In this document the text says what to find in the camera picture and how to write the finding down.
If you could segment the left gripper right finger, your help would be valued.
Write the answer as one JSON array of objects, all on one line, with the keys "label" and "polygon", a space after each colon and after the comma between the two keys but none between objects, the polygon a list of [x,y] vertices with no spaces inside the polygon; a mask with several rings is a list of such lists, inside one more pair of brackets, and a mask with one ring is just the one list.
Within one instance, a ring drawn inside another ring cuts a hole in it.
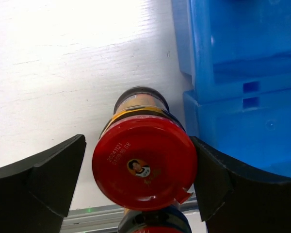
[{"label": "left gripper right finger", "polygon": [[291,178],[250,166],[199,138],[194,188],[210,233],[291,233]]}]

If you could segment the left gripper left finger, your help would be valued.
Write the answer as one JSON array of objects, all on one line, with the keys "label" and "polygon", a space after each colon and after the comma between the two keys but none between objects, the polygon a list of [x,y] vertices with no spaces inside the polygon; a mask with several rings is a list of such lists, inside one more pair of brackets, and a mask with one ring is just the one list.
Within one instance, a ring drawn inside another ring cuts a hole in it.
[{"label": "left gripper left finger", "polygon": [[85,153],[85,136],[0,167],[0,233],[58,233]]}]

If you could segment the red-lid chili jar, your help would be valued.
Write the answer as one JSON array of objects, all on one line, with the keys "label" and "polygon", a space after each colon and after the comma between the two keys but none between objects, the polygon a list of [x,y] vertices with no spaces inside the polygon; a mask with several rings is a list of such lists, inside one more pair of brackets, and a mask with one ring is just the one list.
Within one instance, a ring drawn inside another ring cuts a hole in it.
[{"label": "red-lid chili jar", "polygon": [[137,86],[118,98],[95,147],[92,171],[108,199],[150,211],[191,196],[197,154],[163,95]]},{"label": "red-lid chili jar", "polygon": [[158,210],[128,210],[118,225],[119,233],[191,233],[189,221],[178,205]]}]

